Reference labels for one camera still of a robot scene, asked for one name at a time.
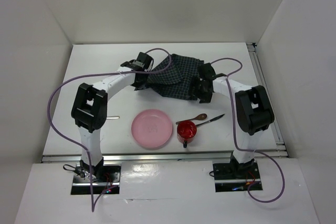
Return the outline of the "dark checked cloth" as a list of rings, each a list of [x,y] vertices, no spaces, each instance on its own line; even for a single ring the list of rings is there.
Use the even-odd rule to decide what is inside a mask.
[[[163,97],[187,101],[195,101],[192,94],[192,82],[199,77],[198,68],[204,64],[203,60],[192,57],[171,55],[171,64],[163,72],[148,76],[142,89],[153,89]]]

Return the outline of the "red mug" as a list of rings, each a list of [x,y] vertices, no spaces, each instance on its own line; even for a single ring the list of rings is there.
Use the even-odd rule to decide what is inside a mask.
[[[177,139],[187,148],[196,136],[197,127],[192,121],[182,121],[177,125]]]

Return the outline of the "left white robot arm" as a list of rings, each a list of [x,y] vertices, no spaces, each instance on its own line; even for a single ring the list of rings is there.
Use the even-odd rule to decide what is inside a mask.
[[[71,117],[79,129],[82,151],[80,166],[91,181],[103,177],[103,156],[100,147],[100,129],[108,114],[108,101],[127,86],[139,87],[148,78],[154,60],[141,52],[135,60],[120,65],[117,74],[94,84],[82,83],[77,90]]]

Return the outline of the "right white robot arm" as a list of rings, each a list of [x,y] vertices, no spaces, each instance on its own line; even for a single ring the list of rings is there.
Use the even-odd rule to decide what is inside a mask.
[[[198,73],[190,94],[200,103],[210,103],[214,93],[230,99],[235,149],[230,156],[229,172],[240,178],[252,167],[261,135],[275,120],[266,89],[229,80],[229,75],[223,73],[216,74],[210,63],[199,66]]]

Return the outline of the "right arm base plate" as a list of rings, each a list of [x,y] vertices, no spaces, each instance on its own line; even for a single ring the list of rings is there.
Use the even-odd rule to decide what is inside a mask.
[[[256,162],[245,171],[234,173],[228,163],[214,163],[213,170],[209,172],[214,179],[215,191],[236,192],[250,190],[263,190],[259,167]]]

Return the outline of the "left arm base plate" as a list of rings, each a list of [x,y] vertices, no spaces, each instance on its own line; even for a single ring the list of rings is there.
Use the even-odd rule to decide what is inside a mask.
[[[90,195],[89,173],[79,165],[64,165],[64,170],[74,173],[71,195]],[[116,195],[120,192],[121,165],[107,165],[102,168],[100,174],[93,175],[92,186],[93,194],[99,195],[104,190],[107,195]]]

